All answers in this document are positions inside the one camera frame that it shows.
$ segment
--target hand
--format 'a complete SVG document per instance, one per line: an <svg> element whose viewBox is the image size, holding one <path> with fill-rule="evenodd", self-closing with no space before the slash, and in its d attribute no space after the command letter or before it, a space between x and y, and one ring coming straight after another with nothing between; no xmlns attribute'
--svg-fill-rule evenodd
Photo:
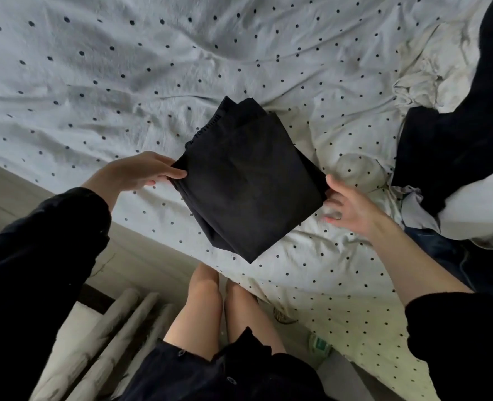
<svg viewBox="0 0 493 401"><path fill-rule="evenodd" d="M185 170L170 167L174 159L154 152L143 152L135 156L112 161L98 170L82 187L93 190L108 203L112 211L122 191L138 190L157 181L182 179Z"/></svg>
<svg viewBox="0 0 493 401"><path fill-rule="evenodd" d="M375 222L387 217L374 202L358 190L337 181L331 175L326 176L326 182L330 190L327 193L328 199L324 203L340 212L341 218L325 216L323 218L325 221L369 237Z"/></svg>

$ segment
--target black folded garment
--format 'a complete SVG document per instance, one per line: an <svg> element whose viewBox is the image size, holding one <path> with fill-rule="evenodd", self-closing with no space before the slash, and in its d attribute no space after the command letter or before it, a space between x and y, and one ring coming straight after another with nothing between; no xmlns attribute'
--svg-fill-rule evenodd
<svg viewBox="0 0 493 401"><path fill-rule="evenodd" d="M171 181L211 244L249 263L318 209L328 190L276 114L252 98L225 97L173 167L188 172Z"/></svg>

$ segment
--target gray garment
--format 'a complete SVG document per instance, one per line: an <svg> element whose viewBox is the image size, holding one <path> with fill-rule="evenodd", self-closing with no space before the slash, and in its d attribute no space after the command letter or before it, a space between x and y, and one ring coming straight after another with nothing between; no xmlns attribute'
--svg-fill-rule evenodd
<svg viewBox="0 0 493 401"><path fill-rule="evenodd" d="M468 184L445 200L445 209L432 217L420 206L419 190L402 202L404 225L433 229L449 239L471 239L484 249L493 249L493 174Z"/></svg>

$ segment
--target person's right hand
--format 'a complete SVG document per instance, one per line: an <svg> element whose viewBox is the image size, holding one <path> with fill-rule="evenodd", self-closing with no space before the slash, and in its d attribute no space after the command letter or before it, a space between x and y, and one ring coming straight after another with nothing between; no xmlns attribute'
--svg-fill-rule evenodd
<svg viewBox="0 0 493 401"><path fill-rule="evenodd" d="M372 225L377 220L387 217L369 198L343 182L337 181L332 175L326 176L326 182L330 190L327 193L328 199L324 203L341 213L341 218L325 216L323 218L325 221L369 237Z"/></svg>

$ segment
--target bed sheet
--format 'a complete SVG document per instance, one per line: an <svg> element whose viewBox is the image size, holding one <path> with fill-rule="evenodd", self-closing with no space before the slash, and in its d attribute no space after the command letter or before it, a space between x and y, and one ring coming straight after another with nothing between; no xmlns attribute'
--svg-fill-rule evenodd
<svg viewBox="0 0 493 401"><path fill-rule="evenodd" d="M177 158L224 95L254 97L400 222L385 188L397 45L473 1L0 0L0 166L61 192L118 157ZM322 215L252 265L211 247L170 186L122 195L113 219L238 281L404 398L435 399L383 265Z"/></svg>

